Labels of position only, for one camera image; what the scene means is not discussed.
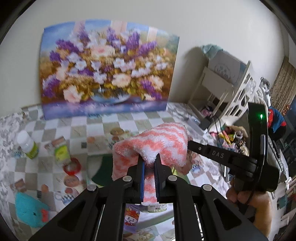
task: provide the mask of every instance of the hand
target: hand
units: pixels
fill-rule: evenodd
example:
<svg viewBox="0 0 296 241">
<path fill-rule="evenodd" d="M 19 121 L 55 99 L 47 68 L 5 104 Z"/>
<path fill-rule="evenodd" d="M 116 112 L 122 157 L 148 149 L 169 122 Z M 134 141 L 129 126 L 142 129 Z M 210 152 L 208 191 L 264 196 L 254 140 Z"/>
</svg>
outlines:
<svg viewBox="0 0 296 241">
<path fill-rule="evenodd" d="M 251 194 L 251 191 L 243 191 L 237 194 L 233 187 L 234 179 L 231 180 L 230 184 L 231 188 L 228 189 L 226 193 L 227 199 L 234 203 L 239 201 L 240 203 L 245 204 Z M 249 205 L 256 208 L 255 221 L 253 223 L 254 226 L 266 237 L 268 237 L 272 220 L 272 206 L 268 193 L 255 191 Z"/>
</svg>

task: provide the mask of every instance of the flower bouquet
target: flower bouquet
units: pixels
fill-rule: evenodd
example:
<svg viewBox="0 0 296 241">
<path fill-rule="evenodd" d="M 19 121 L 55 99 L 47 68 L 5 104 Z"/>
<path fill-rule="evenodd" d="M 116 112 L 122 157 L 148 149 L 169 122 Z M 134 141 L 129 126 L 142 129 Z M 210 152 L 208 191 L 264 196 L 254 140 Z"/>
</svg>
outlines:
<svg viewBox="0 0 296 241">
<path fill-rule="evenodd" d="M 40 56 L 42 103 L 167 100 L 176 54 L 145 41 L 138 30 L 116 34 L 83 25 Z"/>
</svg>

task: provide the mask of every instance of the silver bolt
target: silver bolt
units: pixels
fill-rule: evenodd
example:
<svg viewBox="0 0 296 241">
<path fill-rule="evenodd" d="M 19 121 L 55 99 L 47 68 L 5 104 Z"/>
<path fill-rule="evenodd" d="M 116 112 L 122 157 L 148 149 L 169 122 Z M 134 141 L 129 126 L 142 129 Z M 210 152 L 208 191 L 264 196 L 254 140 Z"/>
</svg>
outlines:
<svg viewBox="0 0 296 241">
<path fill-rule="evenodd" d="M 90 192 L 94 192 L 96 190 L 96 185 L 94 184 L 87 185 L 87 190 L 89 190 Z"/>
<path fill-rule="evenodd" d="M 122 178 L 122 180 L 124 180 L 125 182 L 130 182 L 132 180 L 132 177 L 131 176 L 124 176 Z"/>
<path fill-rule="evenodd" d="M 177 177 L 176 177 L 175 175 L 170 175 L 170 176 L 168 177 L 168 179 L 169 179 L 170 181 L 174 182 L 174 181 L 177 180 Z"/>
<path fill-rule="evenodd" d="M 203 188 L 203 190 L 205 190 L 205 191 L 211 191 L 211 190 L 212 190 L 212 186 L 209 185 L 209 184 L 205 184 L 205 185 L 203 185 L 202 188 Z"/>
</svg>

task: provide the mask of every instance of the poster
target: poster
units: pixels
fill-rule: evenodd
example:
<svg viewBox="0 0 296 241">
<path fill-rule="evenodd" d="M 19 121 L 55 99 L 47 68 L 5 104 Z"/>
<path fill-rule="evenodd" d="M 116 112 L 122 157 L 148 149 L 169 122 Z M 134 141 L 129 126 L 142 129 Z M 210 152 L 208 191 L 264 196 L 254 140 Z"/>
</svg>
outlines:
<svg viewBox="0 0 296 241">
<path fill-rule="evenodd" d="M 122 21 L 45 28 L 39 63 L 45 119 L 165 110 L 178 43 L 176 35 Z"/>
</svg>

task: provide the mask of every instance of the storage box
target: storage box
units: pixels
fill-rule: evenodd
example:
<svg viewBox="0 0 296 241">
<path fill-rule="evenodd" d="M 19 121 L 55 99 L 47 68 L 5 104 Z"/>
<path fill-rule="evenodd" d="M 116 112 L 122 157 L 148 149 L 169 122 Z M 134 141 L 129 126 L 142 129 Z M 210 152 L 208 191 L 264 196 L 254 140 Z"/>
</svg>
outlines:
<svg viewBox="0 0 296 241">
<path fill-rule="evenodd" d="M 208 68 L 234 86 L 242 77 L 247 65 L 228 52 L 218 51 L 216 56 L 209 60 Z"/>
</svg>

